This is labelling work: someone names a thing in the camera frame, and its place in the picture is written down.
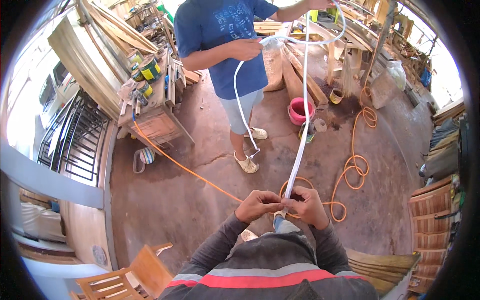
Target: person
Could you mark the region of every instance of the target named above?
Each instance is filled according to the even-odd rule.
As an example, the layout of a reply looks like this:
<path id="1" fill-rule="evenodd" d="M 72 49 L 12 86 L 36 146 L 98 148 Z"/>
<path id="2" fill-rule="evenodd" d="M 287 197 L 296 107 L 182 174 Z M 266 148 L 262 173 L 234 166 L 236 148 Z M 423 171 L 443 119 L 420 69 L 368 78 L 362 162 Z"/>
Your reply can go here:
<path id="1" fill-rule="evenodd" d="M 253 191 L 198 247 L 159 299 L 378 299 L 375 288 L 349 267 L 318 192 L 295 186 L 293 193 L 304 201 L 292 200 L 289 207 L 309 224 L 315 250 L 304 232 L 285 220 L 285 199 Z M 275 233 L 232 250 L 238 235 L 268 212 L 275 212 Z"/>
<path id="2" fill-rule="evenodd" d="M 243 142 L 249 137 L 233 88 L 233 75 L 239 62 L 245 61 L 237 75 L 237 91 L 248 125 L 252 107 L 259 104 L 268 80 L 253 27 L 254 15 L 279 22 L 290 22 L 312 9 L 325 9 L 330 0 L 301 0 L 278 8 L 265 0 L 186 0 L 175 14 L 174 30 L 183 67 L 189 71 L 209 69 L 215 93 L 230 123 L 233 157 L 247 173 L 259 165 L 245 155 Z M 268 133 L 250 127 L 252 137 L 264 140 Z"/>

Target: white tube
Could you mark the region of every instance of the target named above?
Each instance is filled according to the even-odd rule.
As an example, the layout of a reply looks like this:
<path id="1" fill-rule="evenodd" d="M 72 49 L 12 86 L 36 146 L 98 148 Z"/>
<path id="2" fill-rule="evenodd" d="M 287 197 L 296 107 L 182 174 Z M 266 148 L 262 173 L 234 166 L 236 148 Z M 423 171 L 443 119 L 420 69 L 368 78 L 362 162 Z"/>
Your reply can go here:
<path id="1" fill-rule="evenodd" d="M 336 36 L 334 39 L 329 40 L 329 41 L 319 41 L 319 42 L 308 41 L 309 33 L 310 33 L 309 32 L 309 27 L 310 27 L 309 24 L 311 22 L 310 21 L 310 11 L 308 11 L 307 12 L 307 17 L 306 17 L 305 41 L 299 41 L 297 39 L 294 39 L 294 38 L 288 37 L 288 36 L 277 36 L 277 35 L 268 36 L 268 37 L 266 37 L 266 38 L 264 38 L 263 40 L 260 41 L 260 44 L 265 44 L 266 42 L 268 42 L 269 40 L 274 39 L 274 38 L 284 38 L 284 39 L 287 39 L 287 40 L 292 41 L 294 43 L 305 45 L 305 56 L 304 56 L 304 60 L 303 60 L 303 107 L 305 109 L 305 119 L 306 119 L 305 120 L 305 128 L 303 129 L 302 137 L 301 137 L 301 140 L 300 140 L 300 146 L 299 146 L 299 149 L 298 149 L 298 152 L 297 152 L 297 157 L 295 158 L 295 163 L 293 164 L 292 172 L 290 173 L 290 177 L 288 179 L 287 189 L 285 190 L 285 198 L 290 198 L 292 188 L 293 188 L 293 182 L 295 181 L 295 177 L 297 176 L 297 172 L 300 168 L 300 162 L 301 162 L 301 158 L 303 156 L 303 150 L 305 149 L 305 143 L 306 143 L 306 140 L 307 140 L 308 125 L 310 123 L 310 114 L 308 112 L 308 98 L 307 98 L 307 96 L 308 96 L 308 94 L 307 94 L 308 45 L 321 45 L 321 44 L 328 44 L 328 43 L 335 42 L 336 40 L 340 39 L 341 36 L 343 36 L 343 34 L 345 33 L 345 28 L 347 27 L 347 24 L 345 22 L 345 17 L 343 16 L 343 12 L 342 12 L 340 6 L 338 5 L 338 3 L 335 0 L 332 0 L 332 2 L 335 4 L 336 8 L 340 12 L 340 17 L 341 17 L 342 23 L 343 23 L 342 32 L 338 36 Z M 250 127 L 248 126 L 248 123 L 245 119 L 245 116 L 243 115 L 243 110 L 241 108 L 240 98 L 239 98 L 239 94 L 238 94 L 238 91 L 237 91 L 237 73 L 240 70 L 240 67 L 243 65 L 243 63 L 244 62 L 241 61 L 238 65 L 237 69 L 235 70 L 235 74 L 233 75 L 233 88 L 235 90 L 235 96 L 237 97 L 237 104 L 238 104 L 239 109 L 240 109 L 240 114 L 241 114 L 241 117 L 242 117 L 242 120 L 243 120 L 243 124 L 247 128 L 250 140 L 252 141 L 252 144 L 255 147 L 255 150 L 257 150 L 257 152 L 255 154 L 257 154 L 260 151 L 260 149 L 257 147 L 257 144 L 253 140 L 252 132 L 250 131 Z"/>

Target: striped jacket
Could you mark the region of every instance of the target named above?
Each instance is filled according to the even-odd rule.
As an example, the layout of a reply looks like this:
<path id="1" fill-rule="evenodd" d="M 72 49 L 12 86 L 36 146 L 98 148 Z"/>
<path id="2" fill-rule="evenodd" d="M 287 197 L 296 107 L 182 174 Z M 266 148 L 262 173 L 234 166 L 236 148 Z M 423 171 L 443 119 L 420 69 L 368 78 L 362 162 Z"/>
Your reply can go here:
<path id="1" fill-rule="evenodd" d="M 247 227 L 235 214 L 200 245 L 159 299 L 378 299 L 375 288 L 348 265 L 332 223 L 268 234 L 233 249 Z"/>

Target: gray shorts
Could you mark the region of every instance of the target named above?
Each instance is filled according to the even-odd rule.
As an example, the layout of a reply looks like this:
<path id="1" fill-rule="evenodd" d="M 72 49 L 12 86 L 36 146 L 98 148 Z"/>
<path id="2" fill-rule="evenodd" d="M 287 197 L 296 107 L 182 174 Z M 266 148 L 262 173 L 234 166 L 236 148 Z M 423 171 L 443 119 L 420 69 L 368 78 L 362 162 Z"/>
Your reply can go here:
<path id="1" fill-rule="evenodd" d="M 246 94 L 245 96 L 240 97 L 241 108 L 243 110 L 243 115 L 245 116 L 245 120 L 247 121 L 247 123 L 253 106 L 259 104 L 263 98 L 263 89 L 251 92 L 250 94 Z M 225 112 L 227 112 L 231 130 L 236 134 L 245 134 L 247 132 L 247 128 L 245 127 L 245 124 L 243 124 L 237 99 L 218 99 L 220 99 L 220 102 L 222 103 Z"/>

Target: red bucket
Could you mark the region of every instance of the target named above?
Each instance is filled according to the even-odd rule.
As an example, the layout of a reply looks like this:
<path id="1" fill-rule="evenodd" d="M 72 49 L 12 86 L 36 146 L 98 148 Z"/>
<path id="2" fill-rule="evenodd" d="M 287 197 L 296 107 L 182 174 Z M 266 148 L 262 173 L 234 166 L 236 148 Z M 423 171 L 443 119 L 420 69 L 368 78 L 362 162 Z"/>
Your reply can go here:
<path id="1" fill-rule="evenodd" d="M 315 110 L 313 109 L 313 104 L 308 102 L 308 112 L 310 113 L 310 119 L 313 118 Z M 288 106 L 288 116 L 290 121 L 297 126 L 301 126 L 305 121 L 305 108 L 303 106 L 303 98 L 294 98 Z"/>

